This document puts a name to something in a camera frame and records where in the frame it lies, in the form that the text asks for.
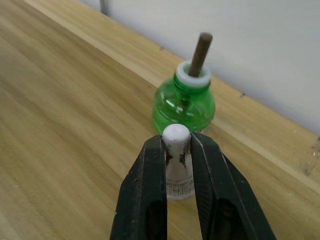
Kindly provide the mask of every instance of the wooden table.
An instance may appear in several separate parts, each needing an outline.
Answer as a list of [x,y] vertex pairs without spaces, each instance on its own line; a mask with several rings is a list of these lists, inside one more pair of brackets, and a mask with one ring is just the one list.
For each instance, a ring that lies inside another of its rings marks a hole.
[[[106,240],[181,58],[74,0],[0,0],[0,240]],[[210,136],[281,240],[320,239],[319,137],[212,77]],[[200,239],[194,198],[168,238]]]

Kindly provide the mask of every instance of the green plastic bottle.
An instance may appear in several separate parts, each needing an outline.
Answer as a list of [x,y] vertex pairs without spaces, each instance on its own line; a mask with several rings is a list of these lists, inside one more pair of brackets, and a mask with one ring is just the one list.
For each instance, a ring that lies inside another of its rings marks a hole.
[[210,70],[203,66],[199,77],[188,75],[191,61],[178,65],[175,75],[163,83],[154,98],[153,125],[162,134],[170,124],[183,124],[190,132],[206,133],[216,111],[210,91]]

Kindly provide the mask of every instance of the wooden board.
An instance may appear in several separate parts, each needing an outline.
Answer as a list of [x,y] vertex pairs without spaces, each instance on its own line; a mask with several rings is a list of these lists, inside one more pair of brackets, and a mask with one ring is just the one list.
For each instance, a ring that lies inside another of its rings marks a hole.
[[[182,59],[74,0],[0,0],[0,239],[105,240]],[[319,137],[212,77],[210,136],[280,240],[320,239]],[[201,239],[194,198],[168,239]]]

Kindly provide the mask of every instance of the white cap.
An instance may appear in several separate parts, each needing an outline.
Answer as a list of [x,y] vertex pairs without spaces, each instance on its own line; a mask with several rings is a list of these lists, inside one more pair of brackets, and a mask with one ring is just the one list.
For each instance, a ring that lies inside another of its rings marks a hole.
[[207,66],[203,65],[199,77],[189,76],[188,72],[191,66],[191,60],[180,63],[176,68],[177,78],[185,85],[192,88],[203,88],[210,83],[211,73]]
[[168,125],[162,134],[162,140],[167,147],[168,145],[187,145],[190,138],[188,128],[178,123]]

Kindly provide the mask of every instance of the clamp jaw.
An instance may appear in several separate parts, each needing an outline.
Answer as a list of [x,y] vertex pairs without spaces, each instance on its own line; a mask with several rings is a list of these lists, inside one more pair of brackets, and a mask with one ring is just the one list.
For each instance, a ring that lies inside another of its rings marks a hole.
[[[275,240],[244,176],[208,136],[191,133],[196,206],[203,240]],[[166,240],[165,147],[147,140],[120,187],[110,240]]]

